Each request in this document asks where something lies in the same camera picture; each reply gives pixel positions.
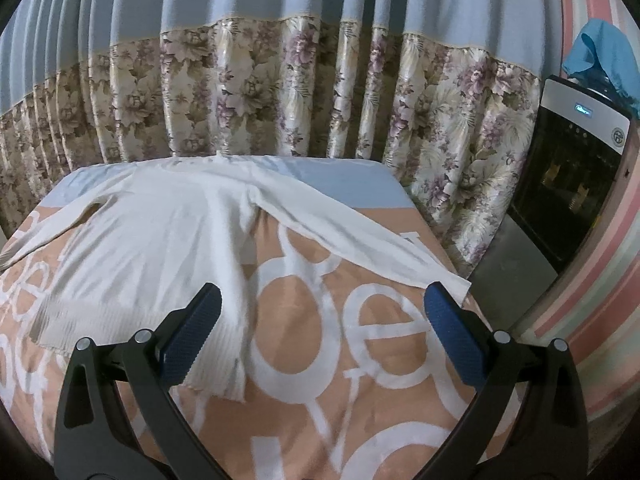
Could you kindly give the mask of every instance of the floral curtain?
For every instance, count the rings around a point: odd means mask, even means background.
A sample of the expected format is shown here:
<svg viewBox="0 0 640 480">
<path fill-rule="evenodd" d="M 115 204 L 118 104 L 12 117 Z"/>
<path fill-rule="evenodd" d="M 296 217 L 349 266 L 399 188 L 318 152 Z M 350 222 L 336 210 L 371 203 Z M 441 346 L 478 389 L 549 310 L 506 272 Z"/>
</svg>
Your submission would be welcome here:
<svg viewBox="0 0 640 480">
<path fill-rule="evenodd" d="M 0 225 L 70 171 L 166 156 L 372 158 L 466 276 L 514 191 L 539 79 L 476 47 L 316 16 L 224 18 L 114 44 L 0 118 Z"/>
</svg>

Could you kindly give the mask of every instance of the digital display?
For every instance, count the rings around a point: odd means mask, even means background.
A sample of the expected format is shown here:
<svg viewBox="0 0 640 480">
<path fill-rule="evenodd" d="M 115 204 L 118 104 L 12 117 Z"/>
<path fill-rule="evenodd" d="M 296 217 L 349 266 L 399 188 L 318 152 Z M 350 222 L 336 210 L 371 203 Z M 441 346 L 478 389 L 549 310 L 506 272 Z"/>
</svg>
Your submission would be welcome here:
<svg viewBox="0 0 640 480">
<path fill-rule="evenodd" d="M 575 111 L 580 112 L 581 114 L 586 115 L 587 117 L 591 117 L 591 110 L 589 110 L 586 106 L 582 106 L 580 103 L 575 104 Z"/>
</svg>

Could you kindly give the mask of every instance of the sweater's right sleeve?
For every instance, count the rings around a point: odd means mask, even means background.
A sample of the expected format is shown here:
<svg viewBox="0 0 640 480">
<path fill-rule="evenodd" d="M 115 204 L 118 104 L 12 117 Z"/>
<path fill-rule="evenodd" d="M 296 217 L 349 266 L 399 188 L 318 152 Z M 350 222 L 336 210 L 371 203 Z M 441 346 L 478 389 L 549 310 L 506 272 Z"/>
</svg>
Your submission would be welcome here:
<svg viewBox="0 0 640 480">
<path fill-rule="evenodd" d="M 115 200 L 115 193 L 122 189 L 133 171 L 132 168 L 132 171 L 124 171 L 106 180 L 30 229 L 0 253 L 0 272 L 74 227 L 92 206 L 106 205 L 109 200 Z"/>
</svg>

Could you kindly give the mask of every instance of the white sweater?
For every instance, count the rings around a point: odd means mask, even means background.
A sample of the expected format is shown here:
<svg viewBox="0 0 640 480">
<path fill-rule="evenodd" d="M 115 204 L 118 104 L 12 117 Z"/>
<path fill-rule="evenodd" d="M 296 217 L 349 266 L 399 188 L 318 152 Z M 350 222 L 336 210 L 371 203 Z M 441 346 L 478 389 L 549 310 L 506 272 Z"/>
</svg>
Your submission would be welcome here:
<svg viewBox="0 0 640 480">
<path fill-rule="evenodd" d="M 366 216 L 293 178 L 224 156 L 132 165 L 3 251 L 0 271 L 91 212 L 39 307 L 34 342 L 70 353 L 84 336 L 97 344 L 127 340 L 213 282 L 222 315 L 186 384 L 242 399 L 249 301 L 239 254 L 260 208 L 379 276 L 420 288 L 440 281 L 459 304 L 466 295 L 466 280 Z"/>
</svg>

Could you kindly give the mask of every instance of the striped wallpaper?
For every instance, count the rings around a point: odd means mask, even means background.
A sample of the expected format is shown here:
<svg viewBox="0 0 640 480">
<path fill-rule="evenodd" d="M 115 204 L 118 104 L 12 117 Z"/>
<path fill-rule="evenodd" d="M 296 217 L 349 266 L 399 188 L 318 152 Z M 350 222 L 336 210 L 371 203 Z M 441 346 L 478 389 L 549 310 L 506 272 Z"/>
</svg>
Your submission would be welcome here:
<svg viewBox="0 0 640 480">
<path fill-rule="evenodd" d="M 562 0 L 562 7 L 564 56 L 587 20 L 601 18 L 626 34 L 640 59 L 640 30 L 621 0 Z M 568 341 L 590 420 L 640 387 L 640 158 L 633 156 L 628 178 L 616 184 L 620 202 L 591 241 L 594 250 L 522 335 Z"/>
</svg>

